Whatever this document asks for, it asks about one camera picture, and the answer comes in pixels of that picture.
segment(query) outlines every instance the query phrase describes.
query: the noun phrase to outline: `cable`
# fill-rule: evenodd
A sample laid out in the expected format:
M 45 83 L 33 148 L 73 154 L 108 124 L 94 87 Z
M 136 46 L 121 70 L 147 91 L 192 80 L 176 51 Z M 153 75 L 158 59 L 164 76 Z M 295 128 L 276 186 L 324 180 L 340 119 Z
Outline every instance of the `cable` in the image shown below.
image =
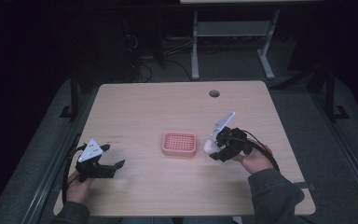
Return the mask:
M 192 39 L 191 37 L 165 37 L 166 40 L 172 41 L 175 43 L 182 43 L 187 41 L 188 39 Z
M 79 175 L 77 175 L 73 180 L 71 180 L 71 182 L 68 183 L 68 186 L 67 186 L 67 187 L 69 188 L 69 186 L 71 186 L 71 184 L 72 184 L 78 177 L 79 177 Z
M 144 76 L 142 76 L 141 72 L 138 70 L 139 77 L 141 78 L 142 82 L 143 82 L 143 83 L 146 83 L 146 82 L 150 81 L 151 78 L 152 78 L 152 76 L 153 76 L 153 71 L 152 71 L 152 69 L 151 69 L 149 66 L 146 66 L 146 65 L 144 65 L 144 64 L 142 64 L 142 63 L 140 63 L 139 65 L 145 67 L 145 68 L 148 69 L 149 72 L 150 72 L 150 76 L 146 79 L 146 81 L 144 81 L 144 80 L 143 80 L 143 77 L 144 77 Z
M 213 45 L 218 46 L 220 49 L 219 50 L 211 50 L 210 52 L 208 52 L 208 49 L 213 49 Z M 224 49 L 223 46 L 219 43 L 215 43 L 211 40 L 207 40 L 207 41 L 199 41 L 199 49 L 198 52 L 199 54 L 217 54 L 223 51 L 227 51 L 229 50 L 229 44 L 227 44 L 227 47 Z
M 126 37 L 131 37 L 135 40 L 135 45 L 132 48 L 136 49 L 136 47 L 138 47 L 138 43 L 139 43 L 138 38 L 136 38 L 135 35 L 126 35 Z
M 184 45 L 181 45 L 179 47 L 175 47 L 173 49 L 166 50 L 166 51 L 164 51 L 162 53 L 162 55 L 167 56 L 167 55 L 171 55 L 171 54 L 180 52 L 180 51 L 185 50 L 185 49 L 189 49 L 189 45 L 193 43 L 193 39 L 190 38 L 190 37 L 188 37 L 186 39 L 188 39 L 187 43 L 185 43 Z M 141 56 L 141 59 L 143 59 L 143 60 L 151 60 L 151 59 L 154 59 L 154 57 L 153 56 Z
M 62 203 L 66 203 L 66 191 L 68 190 L 69 185 L 75 180 L 72 180 L 71 183 L 68 183 L 68 175 L 69 175 L 69 169 L 71 168 L 72 160 L 75 156 L 75 154 L 81 150 L 80 148 L 76 148 L 76 150 L 73 150 L 72 152 L 68 152 L 68 156 L 66 157 L 66 165 L 65 169 L 63 170 L 63 181 L 62 181 Z
M 178 64 L 179 66 L 181 66 L 181 67 L 185 70 L 185 72 L 186 72 L 186 74 L 187 74 L 187 77 L 188 77 L 188 79 L 190 80 L 190 82 L 193 81 L 193 79 L 191 78 L 191 76 L 190 76 L 190 74 L 188 73 L 187 69 L 186 69 L 181 63 L 176 62 L 176 61 L 172 61 L 172 60 L 168 60 L 168 59 L 164 59 L 164 61 L 169 62 L 169 63 L 176 63 L 176 64 Z
M 305 217 L 302 217 L 302 216 L 298 216 L 299 218 L 301 218 L 303 221 L 309 223 L 309 224 L 315 224 L 314 222 L 312 222 L 311 220 L 305 218 Z
M 272 154 L 267 150 L 267 148 L 260 142 L 258 141 L 258 139 L 252 135 L 251 133 L 245 131 L 245 130 L 241 130 L 245 133 L 248 133 L 249 135 L 251 135 L 255 141 L 260 144 L 261 146 L 259 146 L 258 144 L 255 144 L 251 141 L 247 141 L 247 140 L 243 140 L 243 139 L 240 139 L 240 138 L 227 138 L 228 140 L 236 140 L 236 141 L 240 141 L 240 142 L 243 142 L 243 143 L 246 143 L 246 144 L 249 144 L 251 147 L 257 149 L 258 151 L 260 151 L 265 157 L 267 157 L 267 159 L 269 159 L 269 161 L 272 163 L 272 165 L 274 166 L 274 168 L 280 172 L 280 169 L 279 169 L 279 165 L 278 163 L 275 161 L 275 158 L 272 156 Z

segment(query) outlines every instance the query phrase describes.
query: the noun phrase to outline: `floor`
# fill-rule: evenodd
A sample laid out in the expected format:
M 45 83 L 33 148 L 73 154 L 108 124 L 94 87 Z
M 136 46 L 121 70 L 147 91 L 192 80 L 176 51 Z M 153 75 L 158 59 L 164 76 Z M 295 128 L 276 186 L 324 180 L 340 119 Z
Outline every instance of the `floor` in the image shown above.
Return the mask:
M 276 76 L 268 80 L 264 76 L 256 49 L 262 39 L 204 40 L 200 47 L 200 80 L 262 80 L 267 86 L 277 85 L 297 72 L 287 71 L 291 52 L 296 41 L 274 40 L 268 59 Z M 180 47 L 185 39 L 169 41 L 165 48 Z M 188 48 L 164 57 L 164 67 L 155 60 L 142 60 L 138 82 L 187 82 L 191 71 Z M 307 92 L 308 78 L 281 91 L 270 91 L 272 100 L 282 120 L 283 127 L 295 152 L 306 181 L 314 186 L 311 195 L 316 212 L 301 217 L 297 223 L 358 223 L 358 178 L 348 160 L 350 147 L 358 160 L 358 105 L 351 91 L 339 80 L 336 85 L 336 105 L 342 105 L 350 119 L 331 122 L 323 110 L 324 90 L 317 94 Z M 56 93 L 38 131 L 27 148 L 15 174 L 10 179 L 0 199 L 0 223 L 49 223 L 52 208 L 60 190 L 62 169 L 57 168 L 57 179 L 45 191 L 43 179 L 46 170 L 63 148 L 68 148 L 77 134 L 82 132 L 92 101 L 93 93 L 80 93 L 80 114 L 74 122 L 60 118 L 62 109 L 70 104 L 69 80 Z M 29 206 L 34 196 L 46 197 L 40 201 L 40 215 Z M 243 217 L 244 223 L 252 223 L 252 217 Z M 91 217 L 89 223 L 118 223 L 119 218 Z

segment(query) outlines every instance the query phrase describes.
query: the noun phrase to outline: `white object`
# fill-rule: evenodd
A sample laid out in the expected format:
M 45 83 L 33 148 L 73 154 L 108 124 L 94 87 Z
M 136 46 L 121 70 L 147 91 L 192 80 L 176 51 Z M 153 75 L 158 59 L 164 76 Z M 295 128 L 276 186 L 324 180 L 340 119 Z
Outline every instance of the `white object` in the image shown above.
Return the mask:
M 214 124 L 214 128 L 213 131 L 211 132 L 211 137 L 215 138 L 228 124 L 228 122 L 232 119 L 232 117 L 234 117 L 235 112 L 232 111 L 231 113 L 229 113 L 227 116 L 225 116 L 224 118 L 218 120 L 215 124 Z
M 100 148 L 100 146 L 98 146 L 98 143 L 93 138 L 91 138 L 83 153 L 80 155 L 78 161 L 87 161 L 102 154 L 103 150 Z
M 214 142 L 214 140 L 212 140 L 211 138 L 208 138 L 205 141 L 205 145 L 204 145 L 204 151 L 206 153 L 208 153 L 209 155 L 220 151 L 220 147 Z

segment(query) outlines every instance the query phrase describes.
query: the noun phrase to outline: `dark background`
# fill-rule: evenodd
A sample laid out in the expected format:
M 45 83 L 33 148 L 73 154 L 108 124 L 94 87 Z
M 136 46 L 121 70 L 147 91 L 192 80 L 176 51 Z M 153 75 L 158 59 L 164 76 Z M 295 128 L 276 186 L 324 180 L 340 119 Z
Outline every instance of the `dark background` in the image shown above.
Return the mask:
M 282 10 L 274 38 L 297 38 L 291 69 L 305 69 L 325 55 L 332 56 L 336 76 L 351 88 L 358 102 L 358 1 L 328 3 L 313 10 Z M 65 5 L 81 7 L 82 1 L 65 1 Z M 64 9 L 60 1 L 0 1 L 0 194 L 54 94 L 74 68 L 83 75 L 80 82 L 83 81 L 84 91 L 103 82 L 133 80 L 131 62 L 136 56 L 125 50 L 125 39 L 120 38 L 125 32 L 123 18 L 130 18 L 130 30 L 156 54 L 160 39 L 166 34 L 191 36 L 191 12 L 162 12 L 154 17 L 139 11 L 116 12 L 113 17 L 106 14 L 97 17 L 92 13 L 79 16 Z M 181 19 L 173 13 L 179 13 Z M 95 50 L 93 57 L 110 62 L 113 59 L 114 63 L 107 68 L 95 64 L 68 39 L 68 32 L 78 43 L 89 41 L 82 46 Z M 112 35 L 112 39 L 103 38 L 106 34 Z M 106 45 L 119 52 L 120 57 L 115 53 L 103 54 Z M 80 62 L 86 68 L 76 66 Z M 115 71 L 127 75 L 117 76 Z

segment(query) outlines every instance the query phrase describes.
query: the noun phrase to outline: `metal frame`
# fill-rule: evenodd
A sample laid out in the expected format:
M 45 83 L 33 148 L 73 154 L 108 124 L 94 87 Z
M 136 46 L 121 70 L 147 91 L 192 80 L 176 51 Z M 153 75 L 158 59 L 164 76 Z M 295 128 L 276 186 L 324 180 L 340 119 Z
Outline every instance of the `metal frame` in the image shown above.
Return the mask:
M 268 79 L 275 76 L 267 59 L 269 44 L 275 31 L 275 26 L 280 14 L 277 9 L 272 15 L 271 21 L 198 21 L 198 11 L 194 12 L 193 21 L 193 51 L 191 52 L 191 77 L 194 80 L 200 78 L 199 58 L 197 55 L 197 42 L 199 36 L 265 36 L 266 42 L 262 49 L 257 50 L 257 55 Z
M 71 106 L 66 106 L 63 108 L 60 114 L 60 118 L 70 118 L 72 122 L 75 120 L 78 111 L 79 111 L 78 89 L 77 89 L 76 72 L 74 71 L 71 74 Z
M 92 96 L 85 96 L 83 100 L 83 105 L 91 108 L 93 100 L 94 99 Z M 77 145 L 76 140 L 78 140 L 78 136 L 83 132 L 85 123 L 81 120 L 86 120 L 88 115 L 89 111 L 84 109 L 79 110 L 76 119 L 73 122 L 69 122 L 66 134 L 58 145 L 55 155 L 51 160 L 51 163 L 48 166 L 45 175 L 37 186 L 34 192 L 32 202 L 30 203 L 21 223 L 38 222 L 46 204 L 48 195 L 50 194 L 50 190 L 56 179 L 56 176 L 61 169 L 62 163 L 65 161 L 68 149 L 73 148 L 73 146 Z
M 353 153 L 351 145 L 348 143 L 347 139 L 345 138 L 344 134 L 339 129 L 337 124 L 333 120 L 331 120 L 331 116 L 325 113 L 324 102 L 321 97 L 318 97 L 317 95 L 313 94 L 312 99 L 317 105 L 317 108 L 319 109 L 319 112 L 324 118 L 324 121 L 329 127 L 331 133 L 337 139 L 337 142 L 339 143 L 339 146 L 341 147 L 342 152 L 344 153 L 351 168 L 351 171 L 353 172 L 353 175 L 358 183 L 358 160 L 356 158 L 356 155 Z

